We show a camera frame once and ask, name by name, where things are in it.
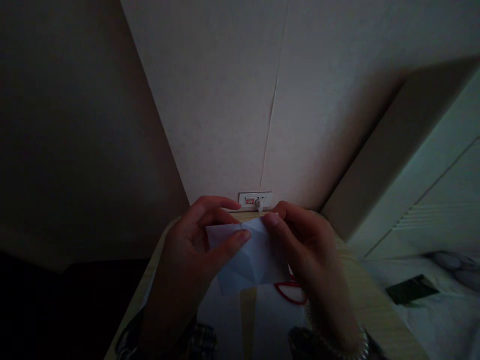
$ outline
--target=white paper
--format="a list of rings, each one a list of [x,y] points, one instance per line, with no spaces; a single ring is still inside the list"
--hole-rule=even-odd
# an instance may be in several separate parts
[[[218,274],[221,293],[231,295],[256,285],[290,281],[287,258],[259,218],[241,224],[207,226],[210,247],[218,247],[239,230],[249,230],[251,239]]]
[[[211,283],[199,309],[199,324],[211,326],[218,340],[217,359],[243,359],[242,311],[240,294],[223,296],[218,278]]]
[[[301,299],[304,296],[299,287],[290,288],[288,291],[288,295],[293,295],[294,299]],[[288,302],[273,285],[258,286],[253,330],[253,360],[292,359],[289,332],[294,327],[307,327],[305,308]]]

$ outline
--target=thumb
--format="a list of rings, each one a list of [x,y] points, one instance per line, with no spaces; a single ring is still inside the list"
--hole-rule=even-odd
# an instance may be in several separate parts
[[[280,240],[283,248],[287,252],[287,256],[291,259],[294,255],[299,255],[302,251],[302,245],[293,234],[290,227],[276,213],[269,212],[262,217],[263,224],[267,228],[270,235]]]
[[[227,240],[221,243],[220,246],[210,250],[207,256],[207,264],[211,269],[213,277],[227,265],[227,263],[240,251],[240,249],[252,237],[248,230],[240,230],[235,232]]]

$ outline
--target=finger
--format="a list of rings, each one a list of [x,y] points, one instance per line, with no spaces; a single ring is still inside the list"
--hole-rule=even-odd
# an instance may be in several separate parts
[[[198,222],[200,228],[212,225],[240,224],[236,218],[221,208],[207,212]]]
[[[227,265],[251,237],[252,234],[248,230],[237,231],[220,246],[206,254],[206,263],[212,279],[217,276],[220,270]]]
[[[202,196],[188,209],[182,222],[196,224],[210,210],[225,208],[230,210],[239,210],[242,207],[238,202],[227,197],[221,196]]]
[[[278,216],[289,224],[295,225],[295,228],[302,234],[317,234],[320,228],[320,218],[309,210],[286,201],[280,201],[278,205],[270,211],[277,213]]]
[[[276,213],[269,212],[262,218],[263,224],[268,232],[275,238],[279,239],[287,256],[300,255],[303,249],[302,244],[297,237],[292,233],[289,226]]]

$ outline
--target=beige wall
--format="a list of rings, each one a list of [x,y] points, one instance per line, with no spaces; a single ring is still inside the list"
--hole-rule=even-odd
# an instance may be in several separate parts
[[[57,269],[147,258],[188,201],[120,3],[1,13],[0,250]]]
[[[480,3],[122,0],[190,203],[318,210],[406,77],[480,52]]]

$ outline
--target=white bedsheet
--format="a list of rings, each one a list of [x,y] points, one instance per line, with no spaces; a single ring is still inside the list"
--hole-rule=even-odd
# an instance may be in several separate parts
[[[480,294],[422,257],[362,265],[383,290],[421,274],[433,278],[441,294],[423,299],[421,308],[392,307],[431,359],[480,359]]]

